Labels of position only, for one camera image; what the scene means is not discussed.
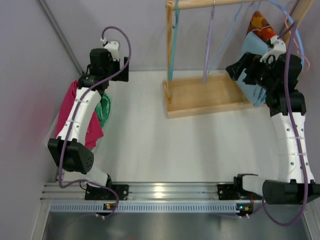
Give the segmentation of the green trousers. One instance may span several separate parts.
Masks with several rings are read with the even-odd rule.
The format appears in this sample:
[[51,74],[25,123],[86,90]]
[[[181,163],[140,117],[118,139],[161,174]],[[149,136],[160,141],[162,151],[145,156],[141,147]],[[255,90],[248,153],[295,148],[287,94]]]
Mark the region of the green trousers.
[[106,92],[103,93],[99,103],[95,107],[95,112],[103,129],[107,123],[111,112],[111,100]]

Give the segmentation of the lilac hanger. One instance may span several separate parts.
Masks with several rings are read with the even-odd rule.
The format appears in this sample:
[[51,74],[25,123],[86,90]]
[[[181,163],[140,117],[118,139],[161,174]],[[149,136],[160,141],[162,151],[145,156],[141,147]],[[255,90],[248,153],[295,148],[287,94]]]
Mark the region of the lilac hanger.
[[210,55],[211,40],[212,40],[212,35],[213,35],[215,3],[216,3],[216,1],[214,0],[211,11],[210,11],[210,19],[209,19],[209,25],[208,25],[208,31],[207,31],[205,58],[204,58],[203,75],[202,75],[202,83],[203,84],[205,84],[207,82],[209,55]]

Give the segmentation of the pink trousers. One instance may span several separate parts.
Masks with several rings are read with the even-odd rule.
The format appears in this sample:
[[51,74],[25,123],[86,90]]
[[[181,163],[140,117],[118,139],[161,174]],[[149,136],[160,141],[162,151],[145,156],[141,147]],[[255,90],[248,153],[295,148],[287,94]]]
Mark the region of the pink trousers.
[[[78,81],[75,80],[69,86],[66,95],[62,101],[62,104],[59,109],[56,130],[54,134],[54,138],[60,133],[63,129],[66,120],[70,114],[70,111],[73,107],[74,101],[76,99],[76,91],[78,88]],[[93,112],[91,120],[89,122],[86,136],[85,136],[85,147],[88,149],[93,149],[97,145],[97,140],[104,136],[99,118],[97,116],[96,111]]]

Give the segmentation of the teal hanger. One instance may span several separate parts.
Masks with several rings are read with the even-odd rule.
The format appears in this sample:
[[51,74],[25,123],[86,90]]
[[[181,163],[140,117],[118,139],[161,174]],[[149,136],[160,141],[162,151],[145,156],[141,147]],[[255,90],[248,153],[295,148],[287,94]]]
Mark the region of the teal hanger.
[[[175,54],[177,46],[177,37],[179,31],[179,18],[180,10],[178,7],[179,1],[172,0],[166,6],[167,10],[167,80],[171,82],[173,80],[174,64],[175,64]],[[174,8],[175,22],[172,23],[172,11]]]

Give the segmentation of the light blue hanger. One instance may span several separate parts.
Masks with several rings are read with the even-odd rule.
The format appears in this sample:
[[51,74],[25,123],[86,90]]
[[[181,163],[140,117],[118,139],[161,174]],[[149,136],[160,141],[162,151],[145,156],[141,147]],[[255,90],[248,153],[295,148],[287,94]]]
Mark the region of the light blue hanger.
[[242,8],[243,8],[244,3],[245,3],[245,1],[242,0],[242,1],[241,1],[241,4],[240,4],[240,7],[238,8],[237,12],[236,12],[235,15],[234,15],[234,18],[233,18],[233,21],[232,21],[232,25],[231,25],[231,27],[230,27],[230,29],[229,29],[226,37],[224,38],[224,40],[223,40],[223,42],[222,42],[222,44],[221,44],[221,46],[220,46],[217,54],[215,55],[212,64],[210,65],[210,67],[208,68],[208,70],[207,70],[207,72],[206,72],[207,74],[209,74],[209,73],[213,70],[213,68],[214,68],[217,60],[220,58],[220,55],[221,55],[221,53],[222,53],[222,50],[225,48],[225,46],[226,46],[226,44],[227,44],[227,42],[228,42],[228,40],[229,40],[229,38],[230,38],[233,30],[234,30],[234,27],[235,27],[235,25],[236,25],[237,19],[238,19],[238,17],[239,17],[239,14],[240,14]]

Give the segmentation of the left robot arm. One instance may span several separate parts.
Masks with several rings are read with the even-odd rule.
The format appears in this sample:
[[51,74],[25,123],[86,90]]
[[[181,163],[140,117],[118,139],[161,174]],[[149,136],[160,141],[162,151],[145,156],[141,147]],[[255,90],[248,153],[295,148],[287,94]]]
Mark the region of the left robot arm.
[[62,172],[66,171],[84,176],[83,179],[74,180],[73,184],[83,182],[110,191],[111,177],[94,165],[94,153],[85,146],[85,140],[96,106],[109,87],[109,82],[128,82],[131,57],[125,57],[121,66],[119,58],[115,58],[111,50],[94,48],[89,58],[86,72],[78,79],[75,100],[63,128],[56,138],[49,139],[47,146],[58,167],[60,188],[69,187],[61,179]]

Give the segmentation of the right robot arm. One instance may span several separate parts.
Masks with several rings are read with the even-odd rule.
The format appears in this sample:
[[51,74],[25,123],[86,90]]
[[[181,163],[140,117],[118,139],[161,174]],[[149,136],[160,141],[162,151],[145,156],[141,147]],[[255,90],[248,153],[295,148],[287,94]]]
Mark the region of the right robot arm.
[[265,90],[265,103],[274,125],[279,152],[276,180],[242,174],[241,187],[263,197],[270,205],[301,205],[320,196],[320,185],[311,172],[305,140],[306,102],[296,89],[302,70],[301,59],[285,53],[261,55],[246,52],[236,63],[226,67],[233,81],[260,86]]

